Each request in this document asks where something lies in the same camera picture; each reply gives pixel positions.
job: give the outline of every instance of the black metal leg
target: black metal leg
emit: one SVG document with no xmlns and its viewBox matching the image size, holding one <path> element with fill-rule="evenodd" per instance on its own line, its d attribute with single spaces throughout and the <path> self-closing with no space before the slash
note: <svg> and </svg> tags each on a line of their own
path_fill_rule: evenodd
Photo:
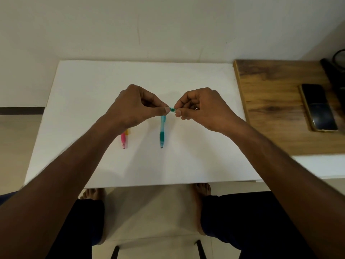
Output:
<svg viewBox="0 0 345 259">
<path fill-rule="evenodd" d="M 204 252 L 203 245 L 201 244 L 201 241 L 197 240 L 195 244 L 198 246 L 198 251 L 199 251 L 200 259 L 207 259 L 206 255 L 205 255 L 205 252 Z"/>
<path fill-rule="evenodd" d="M 119 246 L 115 246 L 114 252 L 112 253 L 110 259 L 117 259 L 117 255 L 119 254 L 119 250 L 120 250 L 120 247 Z"/>
</svg>

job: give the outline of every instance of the wood grain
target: wood grain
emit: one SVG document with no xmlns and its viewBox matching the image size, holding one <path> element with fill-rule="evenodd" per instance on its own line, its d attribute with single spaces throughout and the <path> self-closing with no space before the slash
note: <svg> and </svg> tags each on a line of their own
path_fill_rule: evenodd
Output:
<svg viewBox="0 0 345 259">
<path fill-rule="evenodd" d="M 247 122 L 290 155 L 345 153 L 345 115 L 319 62 L 235 60 Z M 320 84 L 339 131 L 312 131 L 298 86 Z"/>
</svg>

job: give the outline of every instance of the black smartphone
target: black smartphone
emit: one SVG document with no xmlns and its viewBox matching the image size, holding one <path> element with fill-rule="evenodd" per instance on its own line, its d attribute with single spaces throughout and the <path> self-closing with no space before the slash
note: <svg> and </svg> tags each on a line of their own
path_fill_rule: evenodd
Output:
<svg viewBox="0 0 345 259">
<path fill-rule="evenodd" d="M 334 116 L 322 85 L 304 83 L 300 86 L 302 100 L 314 131 L 337 131 Z"/>
</svg>

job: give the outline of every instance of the pant leg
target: pant leg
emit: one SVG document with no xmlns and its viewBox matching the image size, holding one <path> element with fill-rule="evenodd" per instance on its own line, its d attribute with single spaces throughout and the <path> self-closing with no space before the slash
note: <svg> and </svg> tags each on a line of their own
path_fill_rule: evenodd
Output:
<svg viewBox="0 0 345 259">
<path fill-rule="evenodd" d="M 244 258 L 316 258 L 272 192 L 206 196 L 201 226 Z"/>
<path fill-rule="evenodd" d="M 15 193 L 0 196 L 0 205 Z M 91 259 L 91 247 L 103 234 L 104 212 L 101 200 L 76 200 L 46 258 Z"/>
</svg>

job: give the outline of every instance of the pink pen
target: pink pen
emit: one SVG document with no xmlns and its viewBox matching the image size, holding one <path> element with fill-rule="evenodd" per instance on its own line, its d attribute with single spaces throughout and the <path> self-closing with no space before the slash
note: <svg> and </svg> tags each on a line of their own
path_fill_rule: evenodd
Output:
<svg viewBox="0 0 345 259">
<path fill-rule="evenodd" d="M 126 134 L 125 133 L 121 134 L 121 144 L 122 144 L 122 148 L 124 149 L 125 145 L 126 145 Z"/>
</svg>

